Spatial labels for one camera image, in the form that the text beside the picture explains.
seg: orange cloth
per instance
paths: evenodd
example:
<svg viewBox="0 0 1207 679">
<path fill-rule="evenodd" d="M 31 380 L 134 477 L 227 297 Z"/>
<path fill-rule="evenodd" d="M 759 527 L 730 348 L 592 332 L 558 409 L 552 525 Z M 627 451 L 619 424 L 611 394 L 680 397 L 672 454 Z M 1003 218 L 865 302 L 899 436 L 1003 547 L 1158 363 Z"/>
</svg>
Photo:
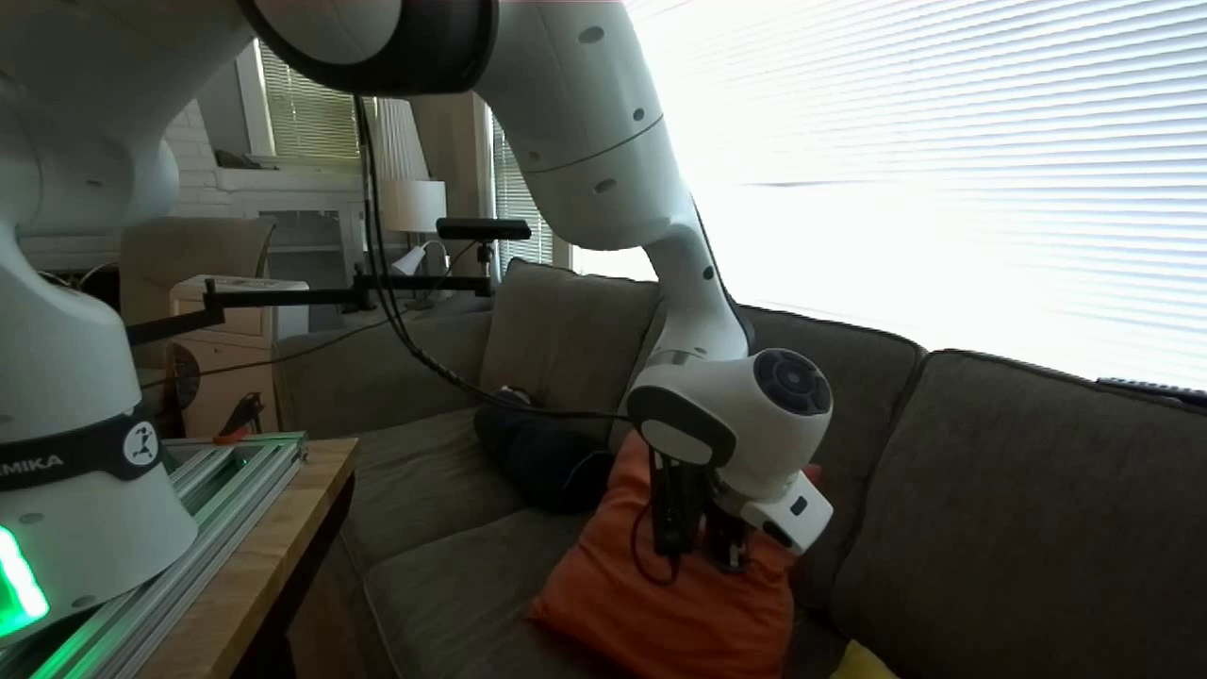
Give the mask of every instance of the orange cloth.
<svg viewBox="0 0 1207 679">
<path fill-rule="evenodd" d="M 782 677 L 790 637 L 790 554 L 751 534 L 751 563 L 724 575 L 704 554 L 682 554 L 674 583 L 648 535 L 648 451 L 627 438 L 606 495 L 533 604 L 533 620 L 603 653 L 641 679 L 759 679 Z"/>
</svg>

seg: window blinds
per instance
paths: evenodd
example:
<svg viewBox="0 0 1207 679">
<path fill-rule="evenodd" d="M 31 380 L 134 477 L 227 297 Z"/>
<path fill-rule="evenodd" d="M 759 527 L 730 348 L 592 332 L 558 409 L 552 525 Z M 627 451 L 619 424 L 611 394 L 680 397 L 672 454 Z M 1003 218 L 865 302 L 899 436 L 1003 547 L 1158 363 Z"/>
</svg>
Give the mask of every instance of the window blinds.
<svg viewBox="0 0 1207 679">
<path fill-rule="evenodd" d="M 632 0 L 734 297 L 1207 390 L 1207 0 Z"/>
</svg>

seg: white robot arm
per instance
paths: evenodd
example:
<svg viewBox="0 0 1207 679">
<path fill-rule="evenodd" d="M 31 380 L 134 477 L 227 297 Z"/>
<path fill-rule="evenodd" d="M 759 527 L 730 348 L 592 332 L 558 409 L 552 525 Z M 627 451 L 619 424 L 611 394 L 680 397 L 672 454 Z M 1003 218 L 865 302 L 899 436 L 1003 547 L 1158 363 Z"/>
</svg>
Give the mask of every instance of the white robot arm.
<svg viewBox="0 0 1207 679">
<path fill-rule="evenodd" d="M 251 29 L 339 92 L 476 88 L 552 227 L 641 244 L 661 275 L 668 320 L 627 405 L 657 458 L 704 467 L 724 511 L 790 552 L 823 534 L 799 467 L 831 424 L 826 376 L 748 356 L 619 0 L 0 0 L 0 646 L 142 585 L 197 535 L 120 319 L 45 287 L 15 233 L 161 215 L 161 132 Z"/>
<path fill-rule="evenodd" d="M 622 0 L 241 3 L 337 92 L 479 92 L 547 222 L 589 251 L 641 244 L 657 270 L 668 314 L 627 410 L 661 466 L 710 467 L 721 506 L 794 554 L 819 541 L 831 501 L 803 467 L 831 384 L 794 350 L 748 350 Z"/>
</svg>

